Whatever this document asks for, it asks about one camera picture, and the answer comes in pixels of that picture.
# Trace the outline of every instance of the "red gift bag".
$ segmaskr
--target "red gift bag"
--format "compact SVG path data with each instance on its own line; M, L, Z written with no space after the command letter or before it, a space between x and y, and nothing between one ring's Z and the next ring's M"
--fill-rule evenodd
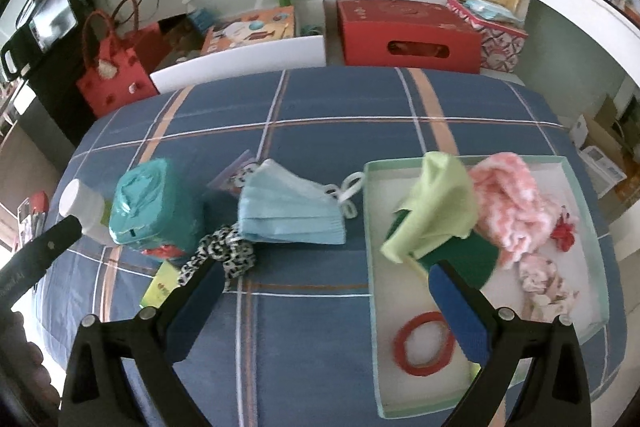
M134 49L145 71L152 73L158 64L171 53L171 44L164 38L157 22L140 29L140 10L136 0L120 1L111 15L113 20L116 19L116 15L127 1L131 1L133 4L133 30L124 35L123 41L127 43L127 47Z
M98 56L94 58L89 56L87 47L89 21L92 17L101 17L107 25L107 35L100 42ZM153 35L155 30L138 30L137 20L138 16L135 15L134 29L123 39L116 34L113 17L102 10L92 12L84 22L82 56L86 71L76 85L98 118L129 103L158 94L149 78L149 72L155 67L152 63L156 60L154 52L148 52L149 44L154 40L149 35ZM158 36L162 40L159 28Z

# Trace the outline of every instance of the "surgical face mask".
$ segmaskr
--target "surgical face mask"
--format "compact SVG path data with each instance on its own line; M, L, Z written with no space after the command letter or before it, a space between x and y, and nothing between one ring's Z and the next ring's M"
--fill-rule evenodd
M343 245L344 218L358 215L349 198L362 188L363 177L356 172L342 187L320 185L265 160L240 194L239 235L255 243Z

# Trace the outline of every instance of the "blue gripper pad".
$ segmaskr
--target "blue gripper pad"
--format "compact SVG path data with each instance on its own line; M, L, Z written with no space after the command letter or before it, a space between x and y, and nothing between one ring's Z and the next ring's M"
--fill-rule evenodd
M481 299L484 299L484 296L478 290L473 290L467 286L455 270L449 269L453 272L452 277L447 274L440 264L431 267L429 271L429 291L465 356L471 362L479 363L484 367L491 356L492 350L492 334L485 324L487 319L489 321L493 319L490 316L486 317L486 314L484 314L484 321L479 317L474 308L472 308L470 297L473 301L478 300L473 294L474 292L477 292ZM482 304L482 311L486 312L488 310L486 305L489 305L489 303L484 299Z
M213 263L166 330L165 357L170 363L187 358L225 288L225 269Z

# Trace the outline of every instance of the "dark green cloth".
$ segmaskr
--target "dark green cloth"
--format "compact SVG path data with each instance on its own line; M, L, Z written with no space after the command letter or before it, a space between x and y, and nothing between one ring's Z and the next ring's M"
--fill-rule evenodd
M401 210L387 233L390 237L409 214ZM416 261L428 272L438 261L449 261L460 277L472 288L480 289L491 277L498 261L498 248L474 230L466 239L451 237L440 247Z

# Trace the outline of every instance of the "leopard print scrunchie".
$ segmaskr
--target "leopard print scrunchie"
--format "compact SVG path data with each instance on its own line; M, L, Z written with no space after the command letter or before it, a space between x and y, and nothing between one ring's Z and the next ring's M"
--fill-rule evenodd
M200 240L196 255L180 270L178 286L185 286L209 257L222 263L225 269L225 290L232 279L240 277L255 265L254 246L238 235L238 223L231 227L223 225Z

